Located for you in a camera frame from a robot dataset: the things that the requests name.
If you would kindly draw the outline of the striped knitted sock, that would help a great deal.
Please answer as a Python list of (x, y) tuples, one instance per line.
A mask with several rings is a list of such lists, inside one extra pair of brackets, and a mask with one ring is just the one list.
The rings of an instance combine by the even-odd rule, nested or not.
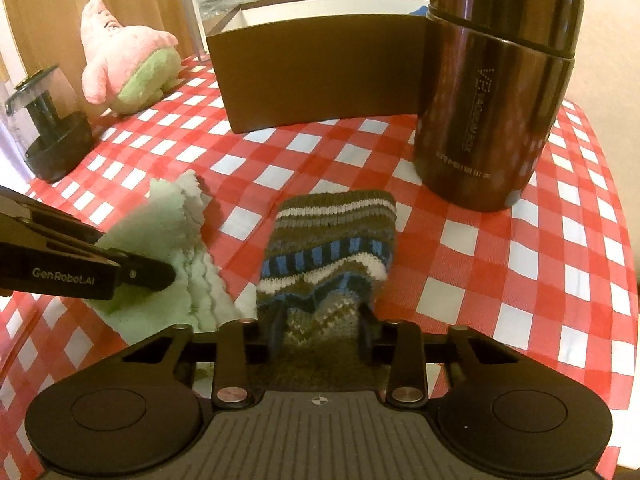
[(299, 195), (274, 219), (256, 310), (280, 306), (280, 351), (258, 370), (267, 389), (369, 390), (385, 374), (358, 354), (358, 307), (385, 285), (396, 200), (381, 190)]

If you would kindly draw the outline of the light green cloth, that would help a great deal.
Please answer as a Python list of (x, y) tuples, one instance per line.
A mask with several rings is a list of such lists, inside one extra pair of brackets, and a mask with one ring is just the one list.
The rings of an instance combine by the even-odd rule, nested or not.
[(102, 249), (168, 263), (176, 272), (175, 281), (160, 292), (122, 284), (112, 299), (87, 302), (126, 344), (175, 324), (206, 333), (241, 317), (202, 239), (204, 211), (211, 201), (192, 169), (173, 181), (154, 179), (146, 202), (96, 242)]

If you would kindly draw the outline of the blue cloth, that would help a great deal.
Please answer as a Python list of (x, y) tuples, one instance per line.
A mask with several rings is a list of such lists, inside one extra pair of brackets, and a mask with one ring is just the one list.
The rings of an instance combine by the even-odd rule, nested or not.
[(420, 8), (417, 8), (414, 11), (410, 12), (410, 15), (413, 16), (427, 16), (427, 12), (428, 12), (428, 7), (427, 6), (420, 6)]

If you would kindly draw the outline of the black glass-domed grinder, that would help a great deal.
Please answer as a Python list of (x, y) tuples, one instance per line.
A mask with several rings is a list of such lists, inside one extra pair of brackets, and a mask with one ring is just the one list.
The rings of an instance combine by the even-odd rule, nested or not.
[(44, 182), (67, 176), (94, 148), (89, 118), (58, 65), (21, 81), (4, 111), (26, 166)]

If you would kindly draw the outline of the red white checkered tablecloth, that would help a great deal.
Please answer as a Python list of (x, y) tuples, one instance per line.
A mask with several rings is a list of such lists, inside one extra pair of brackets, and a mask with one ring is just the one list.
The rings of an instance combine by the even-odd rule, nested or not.
[(638, 450), (623, 434), (637, 358), (634, 257), (610, 170), (585, 114), (561, 105), (541, 160), (510, 209), (481, 214), (441, 200), (412, 164), (410, 116), (231, 130), (214, 72), (189, 60), (184, 84), (128, 118), (106, 118), (96, 149), (54, 185), (23, 192), (108, 228), (153, 179), (193, 170), (213, 201), (203, 235), (236, 306), (255, 312), (262, 255), (294, 195), (382, 188), (397, 203), (397, 247), (376, 310), (428, 332), (474, 327), (556, 368), (608, 404), (610, 476)]

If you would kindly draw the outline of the pink starfish plush toy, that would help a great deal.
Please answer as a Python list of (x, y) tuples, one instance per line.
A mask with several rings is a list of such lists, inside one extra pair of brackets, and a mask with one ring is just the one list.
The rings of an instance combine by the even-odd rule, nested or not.
[(92, 105), (131, 115), (180, 84), (177, 38), (149, 26), (120, 24), (102, 0), (89, 0), (82, 9), (80, 38), (86, 57), (82, 93)]

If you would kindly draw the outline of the brown cardboard box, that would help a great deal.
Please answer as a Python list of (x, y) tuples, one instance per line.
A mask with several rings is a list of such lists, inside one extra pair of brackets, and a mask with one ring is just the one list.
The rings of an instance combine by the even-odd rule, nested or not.
[(414, 114), (428, 0), (262, 0), (207, 35), (231, 129)]

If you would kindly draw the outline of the dark brown metal canister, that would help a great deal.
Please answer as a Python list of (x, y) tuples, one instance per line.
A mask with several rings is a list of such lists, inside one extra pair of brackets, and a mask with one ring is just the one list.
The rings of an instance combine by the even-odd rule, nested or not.
[(512, 207), (558, 114), (585, 0), (430, 0), (413, 163), (466, 209)]

